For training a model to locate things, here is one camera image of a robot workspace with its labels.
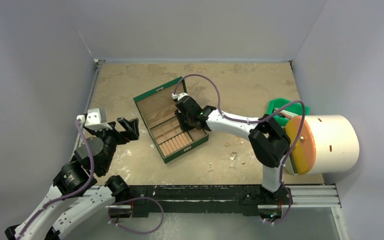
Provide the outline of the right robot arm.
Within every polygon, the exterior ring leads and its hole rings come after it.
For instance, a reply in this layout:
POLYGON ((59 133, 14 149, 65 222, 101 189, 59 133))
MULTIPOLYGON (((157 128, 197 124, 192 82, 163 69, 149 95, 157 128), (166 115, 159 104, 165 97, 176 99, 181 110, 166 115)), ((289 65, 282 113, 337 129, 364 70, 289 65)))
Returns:
POLYGON ((250 142, 256 159, 262 164, 260 196, 268 204, 280 198, 281 163, 290 149, 290 138, 273 118, 262 121, 220 111, 214 106, 200 107, 187 93, 171 95, 175 115, 182 130, 192 129, 228 133, 250 142))

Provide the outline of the green ring tray insert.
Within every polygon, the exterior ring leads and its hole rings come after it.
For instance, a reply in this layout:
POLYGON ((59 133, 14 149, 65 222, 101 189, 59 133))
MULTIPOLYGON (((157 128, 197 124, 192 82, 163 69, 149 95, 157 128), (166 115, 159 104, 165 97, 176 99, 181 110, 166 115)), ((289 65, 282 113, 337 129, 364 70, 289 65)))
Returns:
POLYGON ((151 127, 148 132, 166 164, 209 140, 205 130, 182 131, 175 116, 151 127))

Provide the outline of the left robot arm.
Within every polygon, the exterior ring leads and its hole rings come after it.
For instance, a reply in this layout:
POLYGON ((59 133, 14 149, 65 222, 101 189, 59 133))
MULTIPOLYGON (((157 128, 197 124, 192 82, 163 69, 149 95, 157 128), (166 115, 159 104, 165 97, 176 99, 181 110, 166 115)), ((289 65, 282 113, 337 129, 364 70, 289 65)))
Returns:
POLYGON ((78 224, 99 209, 116 203, 122 205, 130 197, 130 187, 119 175, 108 178, 104 186, 89 197, 84 194, 108 173, 116 148, 140 136, 139 119, 117 119, 107 123, 99 113, 77 116, 75 127, 83 141, 71 160, 61 167, 42 202, 22 223, 4 232, 9 240, 61 240, 78 224))

